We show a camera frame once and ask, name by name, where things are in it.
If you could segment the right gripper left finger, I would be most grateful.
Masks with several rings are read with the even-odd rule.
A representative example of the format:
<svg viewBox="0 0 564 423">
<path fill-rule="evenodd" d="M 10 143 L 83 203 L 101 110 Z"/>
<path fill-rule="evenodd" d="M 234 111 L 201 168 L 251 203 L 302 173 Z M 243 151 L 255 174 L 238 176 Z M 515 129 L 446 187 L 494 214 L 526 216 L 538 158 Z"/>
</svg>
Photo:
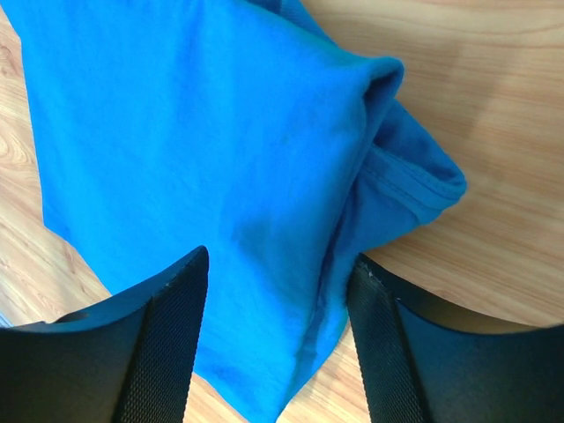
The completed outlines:
<svg viewBox="0 0 564 423">
<path fill-rule="evenodd" d="M 2 421 L 182 421 L 208 270 L 199 247 L 52 323 L 2 329 Z"/>
</svg>

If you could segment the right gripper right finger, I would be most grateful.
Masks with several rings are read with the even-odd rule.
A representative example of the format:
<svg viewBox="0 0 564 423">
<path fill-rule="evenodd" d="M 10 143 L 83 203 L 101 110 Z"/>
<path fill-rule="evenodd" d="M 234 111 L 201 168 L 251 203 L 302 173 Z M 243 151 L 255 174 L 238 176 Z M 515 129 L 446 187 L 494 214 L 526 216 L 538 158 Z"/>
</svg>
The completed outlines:
<svg viewBox="0 0 564 423">
<path fill-rule="evenodd" d="M 563 328 L 514 323 L 359 256 L 347 309 L 373 422 L 560 422 Z"/>
</svg>

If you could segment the blue t-shirt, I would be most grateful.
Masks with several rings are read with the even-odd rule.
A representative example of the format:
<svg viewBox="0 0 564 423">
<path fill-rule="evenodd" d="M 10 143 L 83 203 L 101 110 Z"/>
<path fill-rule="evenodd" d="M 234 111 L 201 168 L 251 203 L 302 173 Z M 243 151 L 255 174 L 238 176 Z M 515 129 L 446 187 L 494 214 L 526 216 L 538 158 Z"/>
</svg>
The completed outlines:
<svg viewBox="0 0 564 423">
<path fill-rule="evenodd" d="M 43 221 L 119 293 L 205 246 L 196 373 L 273 422 L 333 352 L 356 257 L 464 175 L 396 95 L 404 67 L 299 1 L 5 1 Z"/>
</svg>

